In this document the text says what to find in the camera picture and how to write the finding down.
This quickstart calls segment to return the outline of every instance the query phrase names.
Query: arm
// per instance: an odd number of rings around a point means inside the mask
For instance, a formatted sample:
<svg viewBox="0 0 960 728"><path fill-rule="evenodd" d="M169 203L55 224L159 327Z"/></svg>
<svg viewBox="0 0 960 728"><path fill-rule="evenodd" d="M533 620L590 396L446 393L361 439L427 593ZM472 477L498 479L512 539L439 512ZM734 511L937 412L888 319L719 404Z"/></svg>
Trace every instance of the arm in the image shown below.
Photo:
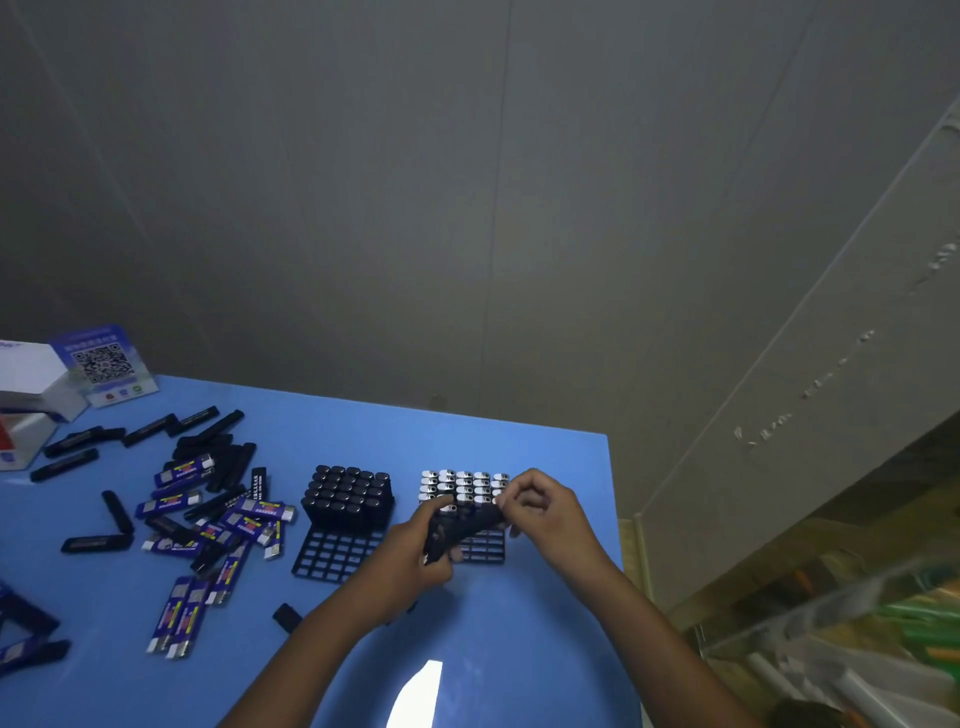
<svg viewBox="0 0 960 728"><path fill-rule="evenodd" d="M426 501L393 526L363 565L307 615L257 675L220 728L304 728L340 665L374 627L396 619L421 592L453 575L447 556L423 565L427 526L452 498Z"/></svg>
<svg viewBox="0 0 960 728"><path fill-rule="evenodd" d="M526 533L600 622L657 728L759 728L611 561L573 491L530 470L514 478L496 502L512 535Z"/></svg>

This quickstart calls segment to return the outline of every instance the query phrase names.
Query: person's right hand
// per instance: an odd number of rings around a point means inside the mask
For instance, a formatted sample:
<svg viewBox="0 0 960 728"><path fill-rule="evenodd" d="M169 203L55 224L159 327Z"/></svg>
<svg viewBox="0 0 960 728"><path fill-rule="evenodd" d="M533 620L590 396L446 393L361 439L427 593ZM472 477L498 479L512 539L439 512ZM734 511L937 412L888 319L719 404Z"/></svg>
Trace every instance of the person's right hand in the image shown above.
<svg viewBox="0 0 960 728"><path fill-rule="evenodd" d="M547 563L568 582L580 582L612 566L577 494L549 475L536 469L526 471L511 480L495 502L512 526L511 535L527 534Z"/></svg>

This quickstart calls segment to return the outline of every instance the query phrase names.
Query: blue table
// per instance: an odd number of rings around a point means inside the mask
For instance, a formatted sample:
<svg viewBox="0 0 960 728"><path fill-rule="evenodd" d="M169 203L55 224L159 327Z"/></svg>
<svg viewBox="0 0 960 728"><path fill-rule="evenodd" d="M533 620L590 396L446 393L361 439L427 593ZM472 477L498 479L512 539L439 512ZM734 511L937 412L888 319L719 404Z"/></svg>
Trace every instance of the blue table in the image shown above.
<svg viewBox="0 0 960 728"><path fill-rule="evenodd" d="M239 408L247 417L235 438L257 443L253 465L267 467L271 497L299 504L316 465L356 465L392 475L395 521L416 507L422 470L519 473L539 466L576 487L600 542L620 563L603 435L159 380L159 394L88 409L55 438L93 425L132 430L211 404L223 414ZM286 638L271 619L276 607L286 601L305 615L334 589L290 573L309 528L300 512L285 555L264 562L262 550L254 551L231 600L207 611L189 657L145 654L171 585L188 573L188 563L140 551L149 532L141 522L130 551L67 556L60 544L114 532L100 492L116 491L132 514L173 445L165 434L130 449L107 443L98 462L37 485L26 472L0 475L0 577L62 621L52 639L73 641L63 662L0 679L4 725L212 726ZM11 642L11 635L5 628L0 642ZM603 632L524 538L508 543L505 565L459 566L413 613L362 641L314 725L386 725L396 695L428 660L443 662L436 728L639 724L636 695Z"/></svg>

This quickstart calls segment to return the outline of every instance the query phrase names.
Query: qr code sign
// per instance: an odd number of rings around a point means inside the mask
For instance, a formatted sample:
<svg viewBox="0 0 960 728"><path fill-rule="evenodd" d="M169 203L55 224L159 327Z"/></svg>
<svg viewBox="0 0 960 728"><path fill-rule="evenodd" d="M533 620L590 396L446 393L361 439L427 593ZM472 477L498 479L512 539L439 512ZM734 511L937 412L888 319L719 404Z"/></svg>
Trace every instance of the qr code sign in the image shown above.
<svg viewBox="0 0 960 728"><path fill-rule="evenodd" d="M102 384L133 374L133 366L119 344L85 349L71 355L83 368L84 375L91 384Z"/></svg>

